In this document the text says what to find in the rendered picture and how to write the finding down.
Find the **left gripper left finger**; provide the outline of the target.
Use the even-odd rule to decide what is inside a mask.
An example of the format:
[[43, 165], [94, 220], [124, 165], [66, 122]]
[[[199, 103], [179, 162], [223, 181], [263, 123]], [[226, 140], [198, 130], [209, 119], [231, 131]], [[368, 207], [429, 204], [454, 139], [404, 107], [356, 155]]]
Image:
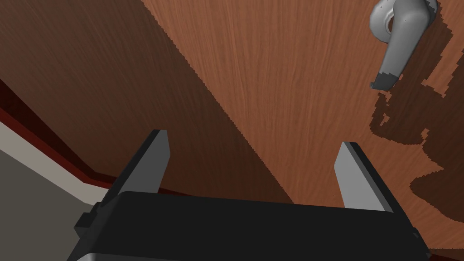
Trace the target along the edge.
[[102, 204], [108, 204], [122, 192], [157, 193], [170, 158], [166, 130], [153, 130], [129, 161], [113, 185], [108, 189]]

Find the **brown wooden door leaf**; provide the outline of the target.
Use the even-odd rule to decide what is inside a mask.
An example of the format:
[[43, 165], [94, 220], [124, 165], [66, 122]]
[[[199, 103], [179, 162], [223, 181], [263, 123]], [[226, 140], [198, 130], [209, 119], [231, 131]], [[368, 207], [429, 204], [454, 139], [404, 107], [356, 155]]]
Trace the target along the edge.
[[390, 92], [378, 0], [0, 0], [0, 119], [107, 187], [166, 129], [162, 188], [341, 207], [359, 143], [430, 248], [464, 249], [464, 0]]

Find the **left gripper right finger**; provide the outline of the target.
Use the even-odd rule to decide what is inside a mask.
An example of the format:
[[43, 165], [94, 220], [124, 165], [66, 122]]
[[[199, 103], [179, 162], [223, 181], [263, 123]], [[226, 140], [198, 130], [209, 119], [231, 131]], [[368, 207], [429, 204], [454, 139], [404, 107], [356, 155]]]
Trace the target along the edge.
[[402, 213], [379, 173], [357, 143], [343, 142], [334, 171], [346, 208]]

